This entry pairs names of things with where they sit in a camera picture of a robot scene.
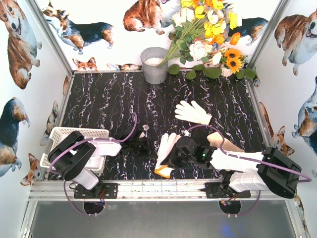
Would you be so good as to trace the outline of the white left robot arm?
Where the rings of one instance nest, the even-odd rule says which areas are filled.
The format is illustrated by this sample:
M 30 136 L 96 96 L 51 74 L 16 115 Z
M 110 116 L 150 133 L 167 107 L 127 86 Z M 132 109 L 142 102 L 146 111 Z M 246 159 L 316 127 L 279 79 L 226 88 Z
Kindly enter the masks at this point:
M 87 190 L 98 188 L 101 182 L 86 165 L 92 157 L 115 157 L 124 150 L 139 158 L 156 157 L 147 137 L 131 132 L 123 139 L 85 137 L 79 131 L 71 132 L 48 155 L 50 170 L 65 181 L 73 181 Z

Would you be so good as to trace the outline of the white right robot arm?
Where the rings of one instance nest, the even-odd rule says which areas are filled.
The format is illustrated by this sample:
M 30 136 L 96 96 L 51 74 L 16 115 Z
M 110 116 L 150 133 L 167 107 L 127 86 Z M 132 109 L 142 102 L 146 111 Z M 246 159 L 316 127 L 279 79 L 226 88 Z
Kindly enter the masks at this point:
M 200 146 L 188 136 L 165 134 L 158 149 L 158 163 L 165 169 L 179 169 L 193 163 L 204 170 L 226 170 L 225 188 L 234 192 L 269 190 L 287 199 L 295 196 L 301 167 L 276 148 L 263 152 L 222 151 Z

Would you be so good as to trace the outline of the white glove orange cuff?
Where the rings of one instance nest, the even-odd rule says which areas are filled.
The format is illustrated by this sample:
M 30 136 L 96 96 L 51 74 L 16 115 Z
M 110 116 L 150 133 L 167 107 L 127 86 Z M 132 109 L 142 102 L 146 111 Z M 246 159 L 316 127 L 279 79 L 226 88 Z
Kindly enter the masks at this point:
M 168 165 L 162 165 L 162 162 L 168 157 L 173 146 L 179 138 L 181 138 L 181 136 L 177 135 L 176 133 L 165 133 L 162 135 L 157 152 L 158 158 L 155 166 L 155 174 L 160 175 L 166 179 L 170 178 L 170 174 L 174 169 L 169 168 Z

